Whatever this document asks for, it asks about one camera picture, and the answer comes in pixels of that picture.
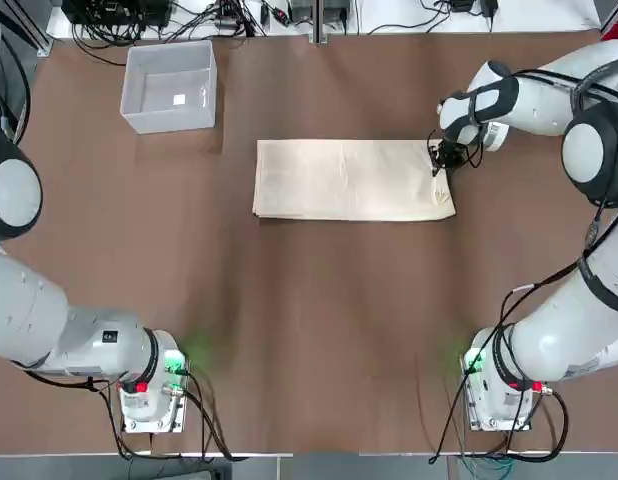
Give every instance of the electronic equipment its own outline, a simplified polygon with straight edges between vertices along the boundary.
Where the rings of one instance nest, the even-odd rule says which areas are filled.
[[[313,20],[313,0],[290,0],[291,21]],[[342,10],[351,11],[351,0],[324,0],[324,23],[340,22]]]
[[[172,5],[170,0],[63,0],[62,11],[75,25],[144,24],[163,28],[169,24]]]
[[[482,16],[493,18],[498,11],[498,0],[480,0]]]
[[[450,0],[452,12],[470,12],[475,0]]]

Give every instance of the white plastic bin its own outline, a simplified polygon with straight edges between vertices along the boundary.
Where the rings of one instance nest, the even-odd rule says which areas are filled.
[[[140,134],[210,128],[216,85],[210,41],[132,47],[120,113]]]

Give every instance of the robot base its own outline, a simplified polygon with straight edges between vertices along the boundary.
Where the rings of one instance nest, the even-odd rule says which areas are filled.
[[[158,367],[146,391],[127,393],[120,389],[120,405],[125,433],[181,433],[185,424],[186,399],[182,391],[187,377],[174,372],[185,369],[184,355],[173,337],[162,330],[153,332],[158,340]]]
[[[492,329],[481,330],[476,335],[472,348],[461,358],[462,375],[474,361],[480,347]],[[465,405],[471,430],[474,431],[511,431],[521,392],[506,385],[494,368],[491,343],[480,353],[480,359],[474,364],[474,373],[470,373],[465,382]],[[531,411],[533,392],[522,392],[522,407],[518,415],[516,430],[525,425]],[[529,424],[521,431],[529,430]]]

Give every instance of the white floor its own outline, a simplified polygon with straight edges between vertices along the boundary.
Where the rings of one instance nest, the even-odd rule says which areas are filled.
[[[420,0],[351,0],[353,8],[349,18],[348,31],[356,34],[358,25],[360,34],[367,34],[384,24],[394,26],[376,30],[377,34],[425,32],[445,16],[440,14],[435,21],[416,28],[405,28],[431,20],[436,13],[423,8]],[[424,5],[433,7],[434,0],[422,0]],[[183,7],[193,12],[202,12],[212,0],[178,0]],[[260,19],[260,1],[246,0],[245,3],[254,18]],[[286,11],[286,0],[269,0],[273,6]],[[500,0],[500,7],[493,22],[494,32],[559,32],[578,31],[600,28],[600,20],[594,0]],[[474,5],[474,12],[480,12],[480,2]],[[173,22],[163,34],[174,32],[194,16],[183,9],[176,8]],[[488,32],[490,24],[482,16],[467,13],[452,13],[450,17],[435,28],[435,32]],[[283,27],[271,20],[267,35],[303,35],[311,31],[311,26]],[[325,29],[327,34],[344,34],[342,25],[333,25]],[[54,7],[47,32],[55,38],[71,38],[71,25],[60,7]],[[213,22],[201,25],[193,32],[191,38],[203,38],[217,34]],[[151,30],[144,38],[156,39],[157,33]]]
[[[170,461],[140,460],[129,464],[116,457],[0,458],[0,479],[9,480],[148,480],[175,477],[186,466]],[[217,467],[226,466],[220,463]],[[462,464],[441,458],[434,466],[426,456],[358,457],[355,454],[307,454],[280,463],[273,458],[234,464],[223,480],[474,480]],[[499,471],[476,472],[475,479],[500,480]],[[618,455],[565,454],[541,465],[516,463],[509,480],[617,480]]]

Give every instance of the small white object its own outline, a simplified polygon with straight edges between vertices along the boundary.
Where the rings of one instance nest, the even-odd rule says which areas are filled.
[[[0,219],[11,227],[24,227],[42,206],[42,189],[36,172],[17,159],[0,164]]]
[[[576,125],[565,136],[562,161],[572,180],[580,183],[593,180],[602,168],[604,156],[602,138],[591,125]]]
[[[173,104],[174,105],[184,105],[187,103],[187,96],[184,94],[174,95],[173,96]]]

